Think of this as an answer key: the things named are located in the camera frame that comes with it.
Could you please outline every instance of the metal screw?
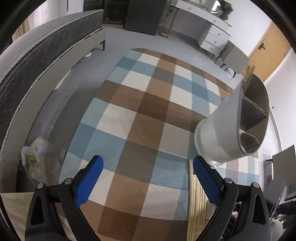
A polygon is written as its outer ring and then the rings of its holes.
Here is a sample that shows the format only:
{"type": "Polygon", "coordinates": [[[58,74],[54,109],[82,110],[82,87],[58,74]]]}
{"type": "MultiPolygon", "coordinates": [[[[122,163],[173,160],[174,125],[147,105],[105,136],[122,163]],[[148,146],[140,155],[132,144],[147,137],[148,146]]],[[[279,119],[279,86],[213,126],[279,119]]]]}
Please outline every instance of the metal screw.
{"type": "Polygon", "coordinates": [[[64,181],[64,183],[65,183],[66,185],[71,184],[71,183],[72,183],[72,178],[67,178],[67,179],[64,181]]]}
{"type": "Polygon", "coordinates": [[[253,183],[253,186],[254,186],[255,188],[259,188],[259,187],[260,187],[260,185],[259,185],[258,183],[253,183]]]}
{"type": "Polygon", "coordinates": [[[225,181],[227,184],[231,184],[231,183],[232,183],[232,180],[231,180],[231,178],[229,178],[229,177],[224,178],[224,181],[225,181]]]}
{"type": "Polygon", "coordinates": [[[43,188],[43,186],[44,186],[43,183],[39,183],[39,184],[37,185],[37,188],[40,189],[40,188],[43,188]]]}

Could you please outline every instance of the yellow label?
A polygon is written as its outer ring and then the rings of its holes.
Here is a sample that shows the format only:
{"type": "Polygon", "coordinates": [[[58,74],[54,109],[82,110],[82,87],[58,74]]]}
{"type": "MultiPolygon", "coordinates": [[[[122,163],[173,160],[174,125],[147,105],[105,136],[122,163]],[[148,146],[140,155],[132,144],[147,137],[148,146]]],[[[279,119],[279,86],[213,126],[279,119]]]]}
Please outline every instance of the yellow label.
{"type": "Polygon", "coordinates": [[[36,163],[38,163],[35,156],[32,156],[32,155],[26,155],[26,156],[27,156],[27,160],[28,160],[28,162],[30,164],[36,164],[36,163]]]}

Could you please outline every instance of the white dresser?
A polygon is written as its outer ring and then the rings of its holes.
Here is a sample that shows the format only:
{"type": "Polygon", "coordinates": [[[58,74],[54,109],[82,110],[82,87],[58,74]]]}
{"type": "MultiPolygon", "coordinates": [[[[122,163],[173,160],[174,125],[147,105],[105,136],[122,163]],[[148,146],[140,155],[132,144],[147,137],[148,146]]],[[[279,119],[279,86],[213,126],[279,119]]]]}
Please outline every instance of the white dresser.
{"type": "Polygon", "coordinates": [[[226,31],[231,26],[201,6],[194,4],[194,2],[188,2],[186,0],[171,0],[169,4],[177,10],[175,11],[175,16],[173,17],[167,35],[171,30],[173,21],[179,9],[193,13],[208,22],[208,25],[205,26],[203,33],[199,39],[197,39],[199,46],[214,55],[219,55],[230,38],[230,35],[226,31]]]}
{"type": "Polygon", "coordinates": [[[199,46],[214,55],[219,55],[221,50],[225,47],[230,35],[220,29],[219,27],[212,25],[208,32],[204,32],[197,40],[199,46]]]}

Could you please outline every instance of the wooden door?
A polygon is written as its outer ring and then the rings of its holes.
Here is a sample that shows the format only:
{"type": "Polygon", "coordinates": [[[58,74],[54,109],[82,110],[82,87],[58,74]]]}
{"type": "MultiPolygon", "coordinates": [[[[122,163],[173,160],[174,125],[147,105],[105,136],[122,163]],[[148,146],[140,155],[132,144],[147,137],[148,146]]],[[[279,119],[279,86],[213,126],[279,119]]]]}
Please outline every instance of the wooden door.
{"type": "Polygon", "coordinates": [[[264,82],[284,59],[291,48],[279,28],[272,23],[267,34],[251,54],[249,66],[254,65],[254,73],[264,82]]]}

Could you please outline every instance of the gray side table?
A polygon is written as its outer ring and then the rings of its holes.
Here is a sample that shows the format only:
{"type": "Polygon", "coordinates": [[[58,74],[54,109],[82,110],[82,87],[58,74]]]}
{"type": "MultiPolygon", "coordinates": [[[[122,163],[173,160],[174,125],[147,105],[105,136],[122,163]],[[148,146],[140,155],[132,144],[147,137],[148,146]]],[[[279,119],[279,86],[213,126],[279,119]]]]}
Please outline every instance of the gray side table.
{"type": "Polygon", "coordinates": [[[220,55],[216,58],[221,58],[224,65],[228,66],[230,69],[234,71],[235,76],[236,73],[240,73],[242,69],[249,63],[250,59],[245,55],[243,51],[241,51],[236,45],[232,42],[228,41],[225,48],[221,51],[220,55]]]}

